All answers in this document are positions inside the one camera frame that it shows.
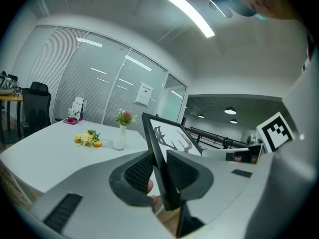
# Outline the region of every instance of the mouth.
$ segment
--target mouth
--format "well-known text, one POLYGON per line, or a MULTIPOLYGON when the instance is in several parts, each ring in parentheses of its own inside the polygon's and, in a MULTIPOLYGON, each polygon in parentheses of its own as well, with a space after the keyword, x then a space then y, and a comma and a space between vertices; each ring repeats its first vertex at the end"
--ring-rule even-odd
POLYGON ((264 7, 266 7, 267 9, 270 9, 270 7, 267 5, 267 3, 266 3, 266 0, 259 0, 259 3, 262 5, 262 6, 264 6, 264 7))

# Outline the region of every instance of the framed antler artwork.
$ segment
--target framed antler artwork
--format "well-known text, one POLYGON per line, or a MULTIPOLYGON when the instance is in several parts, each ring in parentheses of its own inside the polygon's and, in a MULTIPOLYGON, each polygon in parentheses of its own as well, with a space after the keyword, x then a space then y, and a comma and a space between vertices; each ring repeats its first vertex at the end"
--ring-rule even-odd
POLYGON ((166 169, 166 152, 179 150, 201 156, 202 149, 181 124, 143 113, 142 120, 149 150, 154 152, 153 169, 165 210, 179 207, 179 192, 166 169))

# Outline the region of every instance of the white table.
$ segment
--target white table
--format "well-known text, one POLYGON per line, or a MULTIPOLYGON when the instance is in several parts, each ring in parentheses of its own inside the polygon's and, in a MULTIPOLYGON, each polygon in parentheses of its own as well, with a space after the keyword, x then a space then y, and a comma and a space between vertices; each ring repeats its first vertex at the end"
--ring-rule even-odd
MULTIPOLYGON (((83 167, 148 150, 146 141, 133 130, 126 130, 127 145, 124 150, 115 150, 112 144, 118 130, 85 120, 76 125, 61 121, 16 143, 0 155, 0 160, 17 179, 17 186, 22 193, 23 186, 19 181, 40 193, 45 193, 83 167), (106 141, 102 147, 83 147, 75 143, 75 135, 88 129, 100 133, 100 140, 106 141)), ((158 196, 160 191, 154 172, 151 179, 154 187, 149 195, 158 196)))

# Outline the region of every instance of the wooden floor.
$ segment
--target wooden floor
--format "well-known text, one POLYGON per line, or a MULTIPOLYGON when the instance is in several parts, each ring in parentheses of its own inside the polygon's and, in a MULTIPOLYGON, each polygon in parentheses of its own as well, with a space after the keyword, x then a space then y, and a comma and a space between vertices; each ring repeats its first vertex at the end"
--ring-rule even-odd
MULTIPOLYGON (((6 117, 5 113, 2 113, 2 126, 3 130, 6 130, 6 117)), ((16 129, 15 122, 11 121, 11 129, 16 129)), ((0 155, 3 151, 11 147, 13 144, 5 145, 0 143, 0 155)), ((16 186, 13 178, 11 177, 8 170, 5 168, 5 166, 0 161, 0 185, 2 186, 4 192, 7 194, 9 200, 14 204, 15 206, 19 206, 21 208, 24 208, 26 210, 30 210, 32 207, 32 203, 30 203, 20 192, 18 187, 16 186)), ((41 197, 41 194, 38 192, 35 192, 31 188, 29 188, 30 192, 32 193, 34 199, 39 199, 41 197)), ((155 206, 155 213, 159 210, 161 207, 161 198, 158 197, 158 204, 155 206)), ((179 221, 179 208, 174 211, 165 211, 162 210, 158 214, 158 219, 163 225, 173 234, 176 235, 178 221, 179 221)))

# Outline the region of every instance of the pink flower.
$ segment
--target pink flower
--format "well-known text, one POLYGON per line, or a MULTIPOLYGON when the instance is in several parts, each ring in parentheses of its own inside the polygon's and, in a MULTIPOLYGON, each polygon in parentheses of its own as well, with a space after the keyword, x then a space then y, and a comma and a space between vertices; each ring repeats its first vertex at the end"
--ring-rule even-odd
POLYGON ((131 111, 124 111, 123 112, 124 118, 131 119, 133 117, 133 114, 131 111))

